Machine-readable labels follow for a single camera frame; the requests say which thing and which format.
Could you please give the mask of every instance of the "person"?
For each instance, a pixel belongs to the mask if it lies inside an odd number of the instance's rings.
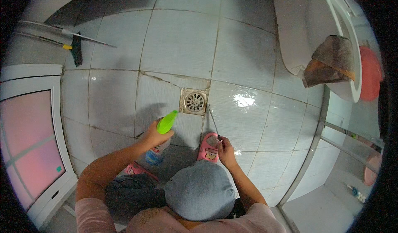
[[[286,232],[235,159],[230,141],[216,133],[202,142],[198,160],[179,170],[164,186],[135,161],[146,151],[173,136],[157,132],[154,121],[135,144],[98,158],[79,177],[76,188],[77,232],[116,232],[114,219],[129,220],[132,232]],[[239,203],[226,171],[231,173],[239,192]],[[118,174],[131,166],[139,174]],[[242,216],[231,211],[243,207]]]

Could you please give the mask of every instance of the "floor drain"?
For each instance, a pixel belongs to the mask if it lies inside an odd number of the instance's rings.
[[[206,112],[207,93],[208,91],[182,88],[180,112],[201,116],[204,115]]]
[[[185,106],[187,107],[188,110],[192,112],[197,112],[203,109],[204,101],[205,100],[203,99],[202,95],[193,92],[185,98]]]

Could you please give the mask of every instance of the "floor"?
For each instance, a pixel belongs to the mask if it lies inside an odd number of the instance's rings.
[[[62,119],[78,174],[193,88],[208,92],[219,133],[270,207],[281,200],[311,145],[323,86],[305,89],[284,67],[272,0],[85,0],[74,31],[117,46],[83,41],[83,64],[65,61]],[[215,128],[208,113],[180,113],[174,130],[151,169],[161,180],[191,165]]]

